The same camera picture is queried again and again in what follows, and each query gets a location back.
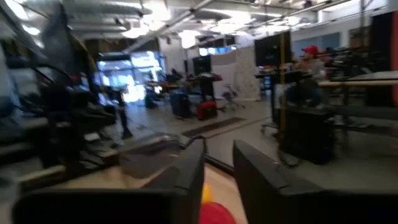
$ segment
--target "stand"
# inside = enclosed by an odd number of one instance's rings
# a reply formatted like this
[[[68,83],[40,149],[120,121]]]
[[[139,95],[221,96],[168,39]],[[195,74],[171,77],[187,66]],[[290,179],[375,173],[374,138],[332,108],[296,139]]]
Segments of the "stand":
[[[119,103],[119,115],[120,115],[120,122],[123,128],[122,139],[128,139],[133,137],[132,133],[127,126],[127,116],[126,116],[126,104],[123,100],[123,94],[121,90],[116,91],[116,99]]]

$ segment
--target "white curtain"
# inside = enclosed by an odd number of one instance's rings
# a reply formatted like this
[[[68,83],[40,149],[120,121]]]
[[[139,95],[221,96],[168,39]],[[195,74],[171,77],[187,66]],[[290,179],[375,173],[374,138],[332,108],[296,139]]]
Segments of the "white curtain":
[[[226,84],[230,85],[234,89],[234,83],[236,78],[236,52],[230,51],[225,54],[216,54],[211,56],[211,70],[217,75],[221,75],[222,81],[214,82],[214,93],[217,99],[221,99],[222,94],[228,89],[225,87]]]
[[[260,100],[259,80],[255,78],[257,67],[254,59],[254,47],[245,47],[225,54],[211,56],[211,67],[214,73],[223,77],[222,82],[215,82],[215,96],[222,98],[229,84],[238,94],[237,100]]]
[[[260,84],[257,74],[254,46],[239,48],[236,52],[235,89],[240,100],[260,100]]]

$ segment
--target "cable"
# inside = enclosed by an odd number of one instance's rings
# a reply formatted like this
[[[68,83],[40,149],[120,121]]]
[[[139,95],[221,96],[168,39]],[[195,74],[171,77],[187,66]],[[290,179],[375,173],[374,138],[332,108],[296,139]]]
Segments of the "cable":
[[[51,78],[49,78],[48,76],[46,76],[46,74],[42,73],[39,69],[37,69],[37,68],[30,68],[30,69],[37,72],[40,76],[42,76],[44,79],[49,81],[51,84],[54,84],[54,81]]]

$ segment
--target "person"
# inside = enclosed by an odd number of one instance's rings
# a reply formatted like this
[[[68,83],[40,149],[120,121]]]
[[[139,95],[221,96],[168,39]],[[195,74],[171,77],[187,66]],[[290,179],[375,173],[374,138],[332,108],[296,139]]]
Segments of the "person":
[[[317,46],[311,45],[302,50],[304,56],[299,63],[294,65],[294,70],[308,72],[312,74],[312,78],[301,82],[300,93],[295,85],[288,88],[285,92],[286,100],[295,105],[301,101],[304,106],[316,107],[320,105],[323,99],[323,91],[318,86],[318,82],[326,78],[325,64],[317,58]]]

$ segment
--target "red bag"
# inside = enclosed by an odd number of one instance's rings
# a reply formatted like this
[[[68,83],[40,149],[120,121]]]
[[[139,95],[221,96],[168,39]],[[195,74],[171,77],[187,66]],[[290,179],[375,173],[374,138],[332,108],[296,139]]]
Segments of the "red bag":
[[[197,118],[201,121],[217,117],[217,105],[214,101],[203,102],[197,110]]]

